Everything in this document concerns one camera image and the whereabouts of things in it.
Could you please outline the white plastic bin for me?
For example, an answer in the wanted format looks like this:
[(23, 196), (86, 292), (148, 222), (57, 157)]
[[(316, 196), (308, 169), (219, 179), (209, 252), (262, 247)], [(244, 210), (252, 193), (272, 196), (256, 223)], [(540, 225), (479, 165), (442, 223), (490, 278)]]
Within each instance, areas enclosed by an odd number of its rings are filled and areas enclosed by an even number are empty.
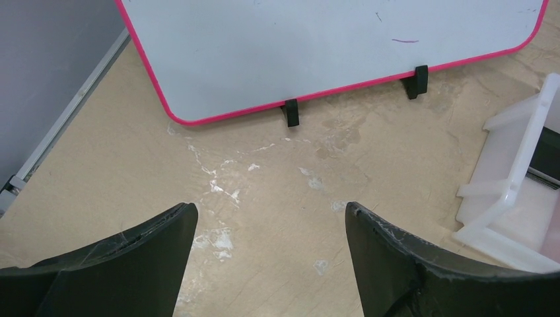
[(559, 131), (559, 75), (484, 123), (488, 132), (462, 198), (454, 240), (514, 269), (559, 270), (559, 183), (528, 176), (544, 128)]

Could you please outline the pink framed whiteboard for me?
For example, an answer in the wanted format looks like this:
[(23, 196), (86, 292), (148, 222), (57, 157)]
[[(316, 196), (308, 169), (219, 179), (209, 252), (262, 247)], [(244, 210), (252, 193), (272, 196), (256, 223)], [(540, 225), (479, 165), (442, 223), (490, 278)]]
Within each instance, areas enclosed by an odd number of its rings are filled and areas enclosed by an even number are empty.
[(167, 115), (196, 126), (522, 49), (547, 1), (118, 1)]

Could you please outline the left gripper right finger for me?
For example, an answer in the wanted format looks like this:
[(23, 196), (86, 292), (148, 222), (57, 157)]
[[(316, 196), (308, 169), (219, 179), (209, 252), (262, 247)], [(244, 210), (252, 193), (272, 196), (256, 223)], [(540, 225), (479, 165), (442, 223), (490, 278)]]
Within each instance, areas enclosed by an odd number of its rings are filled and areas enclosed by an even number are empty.
[(473, 260), (356, 202), (345, 230), (365, 316), (558, 316), (559, 274)]

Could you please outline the aluminium frame rail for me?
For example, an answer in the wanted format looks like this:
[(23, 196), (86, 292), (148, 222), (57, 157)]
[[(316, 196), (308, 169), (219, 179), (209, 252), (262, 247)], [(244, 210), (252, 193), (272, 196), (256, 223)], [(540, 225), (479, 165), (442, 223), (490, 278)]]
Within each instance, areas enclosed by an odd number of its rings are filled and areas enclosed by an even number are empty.
[(18, 194), (25, 187), (29, 179), (33, 176), (37, 168), (44, 161), (45, 157), (56, 144), (60, 136), (67, 129), (79, 110), (83, 107), (89, 96), (98, 86), (105, 74), (111, 68), (112, 64), (119, 57), (123, 48), (129, 42), (129, 32), (123, 30), (111, 45), (107, 53), (100, 60), (98, 65), (93, 69), (92, 73), (87, 77), (86, 81), (69, 101), (68, 105), (61, 112), (59, 117), (54, 121), (53, 125), (46, 132), (37, 147), (31, 152), (31, 155), (25, 160), (18, 172), (12, 175), (1, 189), (1, 215), (4, 215), (9, 207), (13, 204)]

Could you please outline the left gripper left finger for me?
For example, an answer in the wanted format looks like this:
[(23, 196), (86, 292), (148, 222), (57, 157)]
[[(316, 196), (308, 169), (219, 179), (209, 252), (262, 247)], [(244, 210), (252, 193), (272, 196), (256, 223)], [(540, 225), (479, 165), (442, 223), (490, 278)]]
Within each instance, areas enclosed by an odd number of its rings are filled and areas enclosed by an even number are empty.
[(2, 316), (171, 316), (198, 221), (192, 203), (30, 267), (1, 270)]

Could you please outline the black card in white bin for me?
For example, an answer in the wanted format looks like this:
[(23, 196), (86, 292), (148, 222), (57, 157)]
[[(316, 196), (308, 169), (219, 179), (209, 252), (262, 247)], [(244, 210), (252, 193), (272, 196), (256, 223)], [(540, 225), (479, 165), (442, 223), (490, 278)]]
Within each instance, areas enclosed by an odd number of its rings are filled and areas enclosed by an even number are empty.
[(553, 190), (559, 189), (559, 134), (542, 129), (526, 177)]

